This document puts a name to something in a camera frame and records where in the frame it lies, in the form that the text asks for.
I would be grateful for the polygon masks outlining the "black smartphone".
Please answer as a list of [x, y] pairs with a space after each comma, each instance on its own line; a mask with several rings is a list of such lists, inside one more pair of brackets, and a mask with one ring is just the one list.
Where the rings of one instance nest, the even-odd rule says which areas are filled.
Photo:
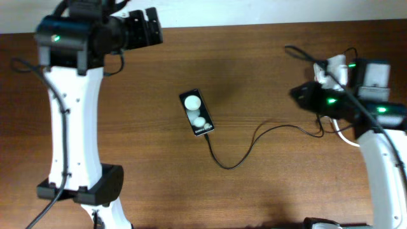
[[215, 129], [214, 122], [199, 89], [181, 93], [179, 99], [194, 136], [208, 134]]

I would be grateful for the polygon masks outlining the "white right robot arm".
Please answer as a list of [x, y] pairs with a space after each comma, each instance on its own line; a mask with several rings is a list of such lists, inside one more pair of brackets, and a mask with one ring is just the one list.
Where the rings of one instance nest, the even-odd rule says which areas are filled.
[[320, 81], [289, 94], [304, 110], [352, 125], [368, 173], [373, 228], [406, 228], [406, 106], [389, 102], [387, 61], [355, 59], [350, 68], [348, 82], [325, 69]]

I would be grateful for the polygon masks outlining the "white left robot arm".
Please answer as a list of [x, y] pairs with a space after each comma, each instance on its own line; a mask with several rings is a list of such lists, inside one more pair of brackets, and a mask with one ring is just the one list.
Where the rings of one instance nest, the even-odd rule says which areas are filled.
[[36, 193], [51, 204], [71, 199], [95, 228], [131, 228], [120, 193], [124, 170], [102, 163], [97, 145], [99, 90], [109, 73], [106, 55], [159, 45], [155, 8], [118, 12], [126, 2], [62, 1], [38, 25], [37, 75], [48, 88], [52, 117], [52, 165]]

